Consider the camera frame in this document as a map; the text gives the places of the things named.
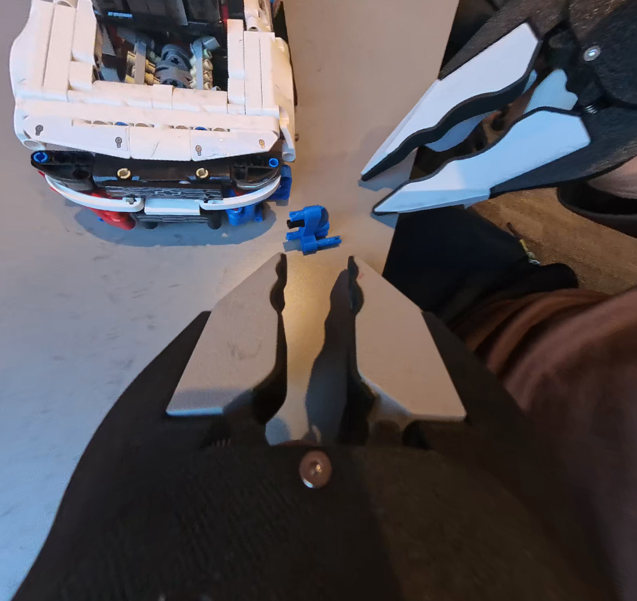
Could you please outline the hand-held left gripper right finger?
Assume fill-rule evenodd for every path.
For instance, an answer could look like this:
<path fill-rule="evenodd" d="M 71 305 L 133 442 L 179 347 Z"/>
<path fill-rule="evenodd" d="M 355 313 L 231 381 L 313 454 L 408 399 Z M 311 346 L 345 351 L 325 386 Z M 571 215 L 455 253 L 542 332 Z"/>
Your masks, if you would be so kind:
<path fill-rule="evenodd" d="M 462 422 L 466 409 L 420 308 L 357 256 L 348 259 L 354 372 L 370 428 Z"/>

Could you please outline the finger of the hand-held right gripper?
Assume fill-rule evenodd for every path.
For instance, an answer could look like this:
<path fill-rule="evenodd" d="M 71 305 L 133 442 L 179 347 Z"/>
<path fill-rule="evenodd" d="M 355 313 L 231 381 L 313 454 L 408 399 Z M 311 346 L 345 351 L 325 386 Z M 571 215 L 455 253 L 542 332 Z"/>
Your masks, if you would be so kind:
<path fill-rule="evenodd" d="M 462 143 L 486 116 L 523 94 L 541 40 L 521 24 L 443 79 L 435 80 L 362 170 L 368 181 L 426 147 L 440 153 Z"/>
<path fill-rule="evenodd" d="M 588 146 L 591 137 L 571 111 L 577 96 L 563 69 L 534 90 L 523 115 L 486 149 L 453 159 L 433 175 L 402 184 L 373 207 L 374 215 L 412 213 L 487 200 L 500 184 Z"/>

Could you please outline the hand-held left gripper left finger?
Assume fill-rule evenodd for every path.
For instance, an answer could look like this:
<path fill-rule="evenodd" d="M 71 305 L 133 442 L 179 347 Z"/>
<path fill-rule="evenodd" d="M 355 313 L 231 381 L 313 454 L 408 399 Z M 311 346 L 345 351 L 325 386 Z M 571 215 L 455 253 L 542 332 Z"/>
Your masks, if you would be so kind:
<path fill-rule="evenodd" d="M 277 253 L 215 304 L 167 415 L 248 413 L 264 425 L 277 414 L 287 393 L 286 282 L 287 259 Z"/>

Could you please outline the blue toy brick connector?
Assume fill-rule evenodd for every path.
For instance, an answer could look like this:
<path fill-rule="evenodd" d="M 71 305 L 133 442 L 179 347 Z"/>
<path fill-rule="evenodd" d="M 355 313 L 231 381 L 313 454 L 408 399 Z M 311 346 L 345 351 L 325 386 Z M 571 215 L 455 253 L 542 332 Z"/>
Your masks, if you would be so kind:
<path fill-rule="evenodd" d="M 307 206 L 291 211 L 287 220 L 289 231 L 286 240 L 298 243 L 303 255 L 313 255 L 320 250 L 337 247 L 340 236 L 329 237 L 329 213 L 323 206 Z"/>

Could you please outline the white brick model car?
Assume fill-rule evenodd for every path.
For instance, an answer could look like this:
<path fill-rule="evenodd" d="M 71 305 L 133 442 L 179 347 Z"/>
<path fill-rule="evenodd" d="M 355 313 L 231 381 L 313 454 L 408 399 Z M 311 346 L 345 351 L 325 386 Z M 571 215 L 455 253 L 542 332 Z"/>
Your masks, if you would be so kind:
<path fill-rule="evenodd" d="M 286 202 L 296 89 L 275 0 L 32 0 L 14 130 L 66 200 L 124 230 L 261 222 Z"/>

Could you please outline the grey desk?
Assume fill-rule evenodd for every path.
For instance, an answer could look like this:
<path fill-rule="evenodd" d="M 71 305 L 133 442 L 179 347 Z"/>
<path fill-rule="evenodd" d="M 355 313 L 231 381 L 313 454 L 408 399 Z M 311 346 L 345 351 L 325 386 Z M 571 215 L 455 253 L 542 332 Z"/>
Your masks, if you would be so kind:
<path fill-rule="evenodd" d="M 122 231 L 68 205 L 13 132 L 9 54 L 31 0 L 1 0 L 1 599 L 12 598 L 68 481 L 123 390 L 201 311 L 289 253 L 289 402 L 271 441 L 307 431 L 330 293 L 350 255 L 382 272 L 396 217 L 371 209 L 406 160 L 359 184 L 437 78 L 459 0 L 282 0 L 298 93 L 287 206 L 262 223 Z M 341 244 L 303 255 L 291 211 L 323 206 Z"/>

